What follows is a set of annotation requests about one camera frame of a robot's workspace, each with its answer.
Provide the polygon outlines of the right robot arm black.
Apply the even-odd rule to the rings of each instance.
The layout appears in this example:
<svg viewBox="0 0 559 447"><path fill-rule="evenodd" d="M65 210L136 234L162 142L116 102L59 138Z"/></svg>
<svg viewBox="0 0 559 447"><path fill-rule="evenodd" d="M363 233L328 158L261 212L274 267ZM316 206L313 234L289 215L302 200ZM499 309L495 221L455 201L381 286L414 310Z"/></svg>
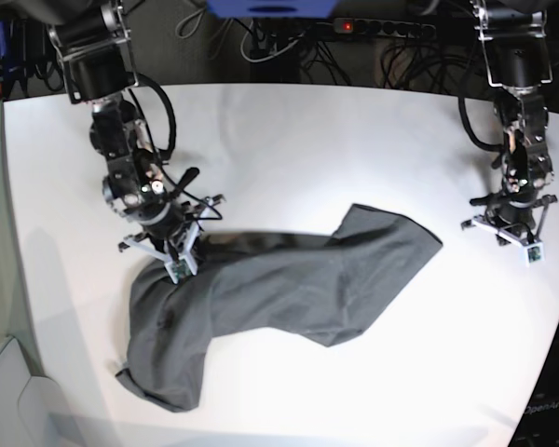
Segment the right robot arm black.
<svg viewBox="0 0 559 447"><path fill-rule="evenodd" d="M159 252L181 247L181 235L196 215L189 205L176 201L199 170L188 169L179 181L169 179L164 171L176 147L175 115L161 86L136 70L122 2L24 1L21 5L46 24L70 102L92 107L89 138L107 167L104 200L121 206L121 215L142 228L132 242L149 240ZM154 145L136 99L124 97L139 85L152 89L164 105L169 121L165 150Z"/></svg>

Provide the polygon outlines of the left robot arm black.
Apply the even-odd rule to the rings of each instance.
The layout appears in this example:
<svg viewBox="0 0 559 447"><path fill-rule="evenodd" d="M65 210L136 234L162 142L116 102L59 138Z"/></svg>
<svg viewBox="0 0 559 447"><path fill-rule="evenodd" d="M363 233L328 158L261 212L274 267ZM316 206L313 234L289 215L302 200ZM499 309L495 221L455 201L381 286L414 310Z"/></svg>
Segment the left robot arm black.
<svg viewBox="0 0 559 447"><path fill-rule="evenodd" d="M503 142L480 146L497 153L493 167L501 171L501 186L471 201L484 213L468 224L494 232L504 243L534 241L542 224L533 211L546 210L556 200L540 195L554 176L546 139L549 113L541 93L552 82L546 13L521 12L501 1L475 1L472 12L487 81L496 91Z"/></svg>

